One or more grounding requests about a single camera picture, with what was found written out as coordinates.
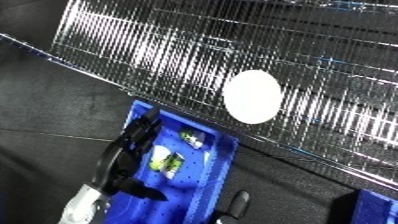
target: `wire rack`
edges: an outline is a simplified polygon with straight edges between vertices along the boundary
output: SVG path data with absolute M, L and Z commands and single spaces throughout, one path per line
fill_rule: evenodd
M 70 0 L 52 53 L 397 190 L 397 24 L 398 3 L 387 0 Z M 222 103 L 224 83 L 249 69 L 282 85 L 280 113 L 266 124 L 239 123 Z

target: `white ball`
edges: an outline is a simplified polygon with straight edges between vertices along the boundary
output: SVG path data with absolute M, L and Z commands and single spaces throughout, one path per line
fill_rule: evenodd
M 261 70 L 239 73 L 223 89 L 224 104 L 236 120 L 260 124 L 275 117 L 282 102 L 281 87 Z

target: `green object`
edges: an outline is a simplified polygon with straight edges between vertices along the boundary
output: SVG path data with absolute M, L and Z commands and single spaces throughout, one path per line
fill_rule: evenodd
M 171 156 L 170 150 L 166 147 L 160 145 L 155 146 L 151 161 L 149 162 L 149 168 L 157 172 L 163 171 Z
M 206 134 L 204 132 L 196 131 L 193 129 L 183 128 L 180 131 L 180 137 L 187 142 L 194 149 L 199 149 L 205 142 Z
M 181 169 L 182 164 L 184 163 L 185 159 L 182 155 L 178 153 L 174 153 L 166 163 L 166 166 L 163 170 L 163 174 L 169 178 L 173 179 L 175 174 L 178 170 Z

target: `blue tray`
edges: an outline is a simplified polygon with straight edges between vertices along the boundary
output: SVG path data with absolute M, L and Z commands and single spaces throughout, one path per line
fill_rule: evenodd
M 151 107 L 136 101 L 130 110 L 127 123 Z M 162 145 L 172 152 L 181 154 L 185 162 L 170 180 L 162 173 L 149 169 L 148 163 L 152 154 L 148 153 L 135 177 L 148 187 L 164 193 L 168 201 L 138 199 L 118 193 L 112 198 L 105 223 L 198 224 L 209 221 L 237 149 L 238 140 L 163 110 L 160 119 L 163 120 L 163 128 L 154 145 Z M 206 140 L 201 149 L 193 149 L 179 137 L 178 132 L 183 127 L 206 133 Z M 206 163 L 205 152 L 209 154 Z
M 351 224 L 396 224 L 398 201 L 361 190 Z

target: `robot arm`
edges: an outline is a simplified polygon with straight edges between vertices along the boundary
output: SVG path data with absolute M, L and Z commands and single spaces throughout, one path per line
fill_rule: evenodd
M 121 136 L 105 149 L 91 182 L 84 184 L 69 201 L 59 224 L 102 223 L 111 196 L 119 191 L 140 198 L 166 200 L 161 192 L 131 178 L 139 170 L 143 155 L 152 148 L 161 129 L 162 122 L 157 119 L 158 116 L 159 109 L 153 108 L 133 120 Z

